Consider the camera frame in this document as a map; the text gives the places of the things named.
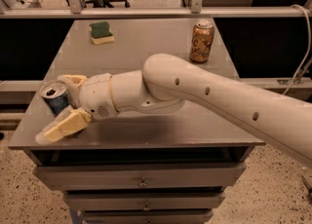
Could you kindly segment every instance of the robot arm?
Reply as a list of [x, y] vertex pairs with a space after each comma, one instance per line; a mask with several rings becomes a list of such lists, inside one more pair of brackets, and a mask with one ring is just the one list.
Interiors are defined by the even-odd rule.
[[175, 56], [151, 56], [142, 71], [90, 78], [81, 107], [94, 120], [123, 111], [170, 113], [200, 104], [312, 168], [312, 105], [207, 72]]

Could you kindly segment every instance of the drawer handle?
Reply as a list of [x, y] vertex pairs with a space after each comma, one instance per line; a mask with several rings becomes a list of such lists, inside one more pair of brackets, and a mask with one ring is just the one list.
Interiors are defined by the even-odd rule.
[[150, 207], [148, 206], [148, 203], [145, 203], [143, 211], [150, 211]]
[[138, 187], [140, 187], [140, 188], [146, 188], [147, 187], [147, 182], [145, 181], [145, 178], [141, 178], [140, 179], [140, 182], [138, 183]]

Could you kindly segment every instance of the can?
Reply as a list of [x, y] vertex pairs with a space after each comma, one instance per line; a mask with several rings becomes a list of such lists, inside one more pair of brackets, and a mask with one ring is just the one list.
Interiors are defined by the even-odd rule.
[[46, 83], [40, 88], [40, 95], [55, 116], [69, 105], [67, 85], [63, 81], [54, 80]]
[[193, 27], [192, 47], [189, 58], [198, 63], [208, 61], [215, 36], [215, 28], [209, 21], [200, 21]]

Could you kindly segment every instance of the table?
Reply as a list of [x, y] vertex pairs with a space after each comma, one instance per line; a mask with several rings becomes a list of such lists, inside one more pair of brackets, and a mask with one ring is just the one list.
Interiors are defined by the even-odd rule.
[[[74, 22], [43, 83], [60, 74], [138, 70], [158, 53], [188, 60], [199, 20], [107, 19], [115, 42], [96, 46], [88, 28], [97, 21]], [[198, 65], [239, 80], [216, 28], [209, 62]], [[37, 93], [9, 147], [23, 150], [37, 165], [34, 174], [93, 223], [204, 223], [253, 148], [264, 144], [191, 102], [168, 115], [122, 113], [55, 144], [37, 144], [35, 135], [53, 119]]]

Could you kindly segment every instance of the floor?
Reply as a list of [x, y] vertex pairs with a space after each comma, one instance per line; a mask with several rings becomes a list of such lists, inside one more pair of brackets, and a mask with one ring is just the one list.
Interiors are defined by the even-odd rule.
[[[61, 0], [43, 2], [43, 7], [66, 7]], [[132, 6], [145, 7], [144, 0]], [[149, 7], [167, 7], [149, 0]], [[22, 151], [8, 149], [14, 131], [3, 131], [0, 140], [0, 223], [70, 224], [69, 209], [60, 192], [52, 192], [32, 175], [33, 163]], [[304, 167], [270, 145], [256, 147], [246, 160], [247, 169], [209, 224], [312, 223], [312, 205], [301, 176], [312, 178]]]

